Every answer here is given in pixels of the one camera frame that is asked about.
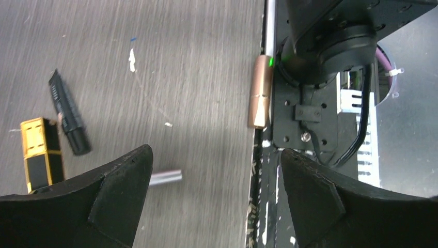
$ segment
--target wood grain surface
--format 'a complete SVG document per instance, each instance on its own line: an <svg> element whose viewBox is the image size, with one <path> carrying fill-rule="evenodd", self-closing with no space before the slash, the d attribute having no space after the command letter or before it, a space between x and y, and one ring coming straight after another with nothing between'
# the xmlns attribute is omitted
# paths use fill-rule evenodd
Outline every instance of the wood grain surface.
<svg viewBox="0 0 438 248"><path fill-rule="evenodd" d="M134 247L243 247L263 5L0 1L0 195L26 193L20 122L56 117L48 80L58 68L93 146L74 157L60 136L67 178L145 143L155 172L183 171L149 189Z"/></svg>

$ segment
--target metal tube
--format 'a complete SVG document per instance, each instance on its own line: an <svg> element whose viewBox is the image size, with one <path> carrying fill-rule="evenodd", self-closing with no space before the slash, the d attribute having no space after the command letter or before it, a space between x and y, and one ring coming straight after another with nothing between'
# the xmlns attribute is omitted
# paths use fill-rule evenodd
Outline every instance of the metal tube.
<svg viewBox="0 0 438 248"><path fill-rule="evenodd" d="M182 180L182 172L180 169L170 170L167 172L152 173L149 186L155 186L159 184L176 182Z"/></svg>

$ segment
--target black and yellow battery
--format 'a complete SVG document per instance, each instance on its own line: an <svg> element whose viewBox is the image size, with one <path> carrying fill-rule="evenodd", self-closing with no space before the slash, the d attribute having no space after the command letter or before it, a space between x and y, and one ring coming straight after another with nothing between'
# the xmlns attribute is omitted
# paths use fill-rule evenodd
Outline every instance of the black and yellow battery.
<svg viewBox="0 0 438 248"><path fill-rule="evenodd" d="M29 194L64 180L56 121L36 118L20 124Z"/></svg>

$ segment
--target copper cylinder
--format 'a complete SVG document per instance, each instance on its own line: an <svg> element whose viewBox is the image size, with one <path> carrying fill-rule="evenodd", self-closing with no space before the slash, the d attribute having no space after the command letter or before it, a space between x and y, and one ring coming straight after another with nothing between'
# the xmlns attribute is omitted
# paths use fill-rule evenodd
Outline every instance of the copper cylinder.
<svg viewBox="0 0 438 248"><path fill-rule="evenodd" d="M253 84L249 100L248 126L250 128L263 129L268 122L272 73L273 58L267 55L258 56L254 65Z"/></svg>

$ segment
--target purple cable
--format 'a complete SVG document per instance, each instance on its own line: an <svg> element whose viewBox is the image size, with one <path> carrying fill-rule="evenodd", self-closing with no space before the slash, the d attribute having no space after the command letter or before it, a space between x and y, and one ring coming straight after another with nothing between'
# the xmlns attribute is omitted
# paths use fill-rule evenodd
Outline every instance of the purple cable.
<svg viewBox="0 0 438 248"><path fill-rule="evenodd" d="M385 56L385 54L383 54L383 52L382 52L382 50L380 50L379 46L377 46L377 49L376 49L376 58L380 62L380 64L382 64L382 66L386 72L390 72L393 69L388 58ZM389 81L389 87L391 88L391 86L393 84L393 77L389 76L388 81Z"/></svg>

